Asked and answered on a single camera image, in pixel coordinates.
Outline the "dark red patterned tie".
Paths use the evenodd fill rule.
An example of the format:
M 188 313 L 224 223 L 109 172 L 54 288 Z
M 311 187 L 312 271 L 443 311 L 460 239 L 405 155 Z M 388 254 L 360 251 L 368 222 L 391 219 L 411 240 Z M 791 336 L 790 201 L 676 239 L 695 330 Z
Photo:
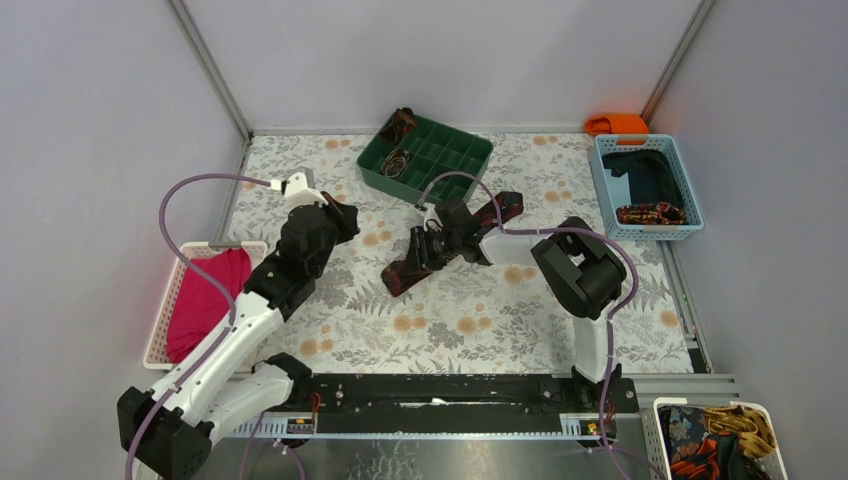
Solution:
M 502 191 L 489 202 L 494 203 L 494 228 L 490 232 L 497 228 L 498 223 L 505 223 L 520 215 L 524 210 L 523 195 L 514 191 Z M 405 258 L 406 256 L 391 262 L 381 272 L 384 285 L 394 297 L 402 295 L 429 275 L 437 272 L 405 272 Z

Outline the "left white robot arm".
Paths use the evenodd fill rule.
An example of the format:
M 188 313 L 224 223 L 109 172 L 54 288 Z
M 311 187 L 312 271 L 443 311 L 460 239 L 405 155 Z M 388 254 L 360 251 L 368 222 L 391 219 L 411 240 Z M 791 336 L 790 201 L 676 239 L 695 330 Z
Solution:
M 296 411 L 309 401 L 307 380 L 274 364 L 231 385 L 247 356 L 279 329 L 315 291 L 333 249 L 360 231 L 359 210 L 327 192 L 295 205 L 276 248 L 229 300 L 221 321 L 173 370 L 145 391 L 118 399 L 125 476 L 142 463 L 164 479 L 189 479 L 215 445 L 262 411 Z

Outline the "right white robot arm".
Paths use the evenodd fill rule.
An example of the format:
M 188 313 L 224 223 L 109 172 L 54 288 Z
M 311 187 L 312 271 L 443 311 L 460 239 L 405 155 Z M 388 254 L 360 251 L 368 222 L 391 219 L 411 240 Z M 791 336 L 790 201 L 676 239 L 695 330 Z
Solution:
M 410 230 L 406 255 L 381 273 L 397 297 L 461 258 L 470 264 L 535 266 L 559 304 L 575 319 L 577 341 L 573 371 L 575 402 L 597 412 L 613 398 L 610 383 L 617 363 L 602 312 L 620 298 L 627 277 L 624 263 L 602 235 L 579 217 L 551 229 L 503 231 L 524 210 L 517 192 L 501 192 L 476 212 L 453 197 L 426 207 L 422 225 Z

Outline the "green compartment organizer tray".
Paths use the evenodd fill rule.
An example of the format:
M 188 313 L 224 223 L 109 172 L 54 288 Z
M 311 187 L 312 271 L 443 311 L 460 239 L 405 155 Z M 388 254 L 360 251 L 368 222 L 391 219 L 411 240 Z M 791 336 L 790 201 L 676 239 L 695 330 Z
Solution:
M 493 143 L 427 117 L 415 116 L 417 127 L 398 145 L 390 145 L 378 136 L 389 118 L 367 143 L 356 161 L 365 184 L 409 203 L 417 202 L 423 193 L 428 194 L 429 203 L 451 197 L 469 199 L 475 183 L 466 176 L 483 176 L 494 149 Z M 400 178 L 389 179 L 379 173 L 379 168 L 395 148 L 409 150 L 413 158 Z

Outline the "striped rolled tie in tray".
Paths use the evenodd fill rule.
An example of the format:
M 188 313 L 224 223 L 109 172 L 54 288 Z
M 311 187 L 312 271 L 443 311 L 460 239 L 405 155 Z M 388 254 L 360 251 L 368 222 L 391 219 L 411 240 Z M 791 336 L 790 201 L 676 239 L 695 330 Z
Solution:
M 413 158 L 413 154 L 403 148 L 395 148 L 383 160 L 379 173 L 389 179 L 398 179 L 404 173 Z

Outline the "brown rolled tie back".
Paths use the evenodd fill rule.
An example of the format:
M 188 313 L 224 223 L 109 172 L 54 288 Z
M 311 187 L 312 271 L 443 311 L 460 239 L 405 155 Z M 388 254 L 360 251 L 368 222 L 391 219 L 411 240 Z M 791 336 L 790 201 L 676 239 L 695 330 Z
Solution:
M 378 136 L 390 145 L 398 145 L 417 125 L 418 119 L 411 108 L 398 108 L 379 130 Z

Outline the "magenta cloth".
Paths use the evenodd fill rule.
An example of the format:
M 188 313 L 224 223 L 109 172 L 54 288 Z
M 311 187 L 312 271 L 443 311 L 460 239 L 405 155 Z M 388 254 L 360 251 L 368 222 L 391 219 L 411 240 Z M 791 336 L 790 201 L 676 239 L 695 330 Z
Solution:
M 210 274 L 235 299 L 249 278 L 252 265 L 244 249 L 228 249 L 210 258 L 195 258 L 194 265 Z M 195 271 L 185 271 L 169 322 L 165 353 L 172 363 L 190 354 L 228 314 L 223 294 Z

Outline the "colourful patterned tie in basket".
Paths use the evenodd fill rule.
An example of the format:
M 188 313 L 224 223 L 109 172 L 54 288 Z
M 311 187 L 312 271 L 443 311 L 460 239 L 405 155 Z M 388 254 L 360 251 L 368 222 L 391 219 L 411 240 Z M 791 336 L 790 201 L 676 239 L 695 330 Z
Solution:
M 668 203 L 624 205 L 616 210 L 616 219 L 627 225 L 686 225 L 685 212 Z

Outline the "orange cloth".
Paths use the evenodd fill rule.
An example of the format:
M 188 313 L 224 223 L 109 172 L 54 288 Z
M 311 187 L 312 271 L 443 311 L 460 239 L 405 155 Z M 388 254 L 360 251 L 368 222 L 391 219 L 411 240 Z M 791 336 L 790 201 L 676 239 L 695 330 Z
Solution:
M 643 145 L 650 129 L 635 113 L 602 114 L 588 118 L 584 130 L 591 136 L 619 135 L 618 145 Z

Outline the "light blue plastic basket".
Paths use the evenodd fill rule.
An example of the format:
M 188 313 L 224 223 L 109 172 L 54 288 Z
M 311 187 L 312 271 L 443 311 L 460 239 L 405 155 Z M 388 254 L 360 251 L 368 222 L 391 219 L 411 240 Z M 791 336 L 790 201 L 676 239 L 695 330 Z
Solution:
M 672 136 L 598 135 L 589 157 L 609 237 L 678 241 L 704 227 L 688 172 Z

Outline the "white basket left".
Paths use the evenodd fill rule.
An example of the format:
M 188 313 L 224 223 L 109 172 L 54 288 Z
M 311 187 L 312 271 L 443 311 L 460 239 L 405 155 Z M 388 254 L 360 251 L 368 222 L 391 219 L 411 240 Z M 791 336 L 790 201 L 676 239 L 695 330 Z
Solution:
M 180 247 L 181 253 L 190 260 L 212 258 L 231 249 L 244 250 L 251 261 L 252 268 L 255 268 L 269 253 L 268 244 L 261 240 L 187 242 Z M 147 341 L 142 362 L 147 370 L 168 372 L 174 366 L 166 355 L 167 333 L 185 271 L 186 266 L 177 259 L 171 269 L 171 274 Z

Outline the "gold yellow tie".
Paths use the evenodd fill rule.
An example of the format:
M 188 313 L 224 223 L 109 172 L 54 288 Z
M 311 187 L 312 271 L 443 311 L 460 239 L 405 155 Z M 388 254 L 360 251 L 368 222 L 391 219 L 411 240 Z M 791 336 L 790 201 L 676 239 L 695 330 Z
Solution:
M 736 434 L 744 455 L 759 459 L 774 453 L 777 439 L 770 421 L 761 410 L 743 405 L 704 410 L 707 429 L 712 434 Z

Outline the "orange black floral tie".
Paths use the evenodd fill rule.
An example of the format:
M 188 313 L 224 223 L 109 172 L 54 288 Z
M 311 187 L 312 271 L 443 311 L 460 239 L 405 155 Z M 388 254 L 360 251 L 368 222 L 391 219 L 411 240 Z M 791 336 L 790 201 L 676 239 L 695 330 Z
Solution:
M 751 479 L 736 434 L 712 434 L 702 408 L 658 410 L 672 479 Z

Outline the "white basket bottom right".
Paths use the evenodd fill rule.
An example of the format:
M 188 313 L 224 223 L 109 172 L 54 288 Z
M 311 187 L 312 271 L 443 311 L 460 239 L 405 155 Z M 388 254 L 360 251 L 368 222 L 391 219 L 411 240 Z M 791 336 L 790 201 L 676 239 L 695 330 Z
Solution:
M 661 397 L 641 411 L 653 479 L 785 479 L 766 408 Z

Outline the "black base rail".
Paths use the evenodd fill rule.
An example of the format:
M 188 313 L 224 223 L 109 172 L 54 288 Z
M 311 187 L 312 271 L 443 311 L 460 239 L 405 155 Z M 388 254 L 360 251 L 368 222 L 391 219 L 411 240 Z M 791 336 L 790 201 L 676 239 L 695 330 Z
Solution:
M 314 374 L 270 408 L 317 423 L 320 435 L 556 434 L 562 419 L 639 410 L 630 379 L 609 389 L 550 374 Z

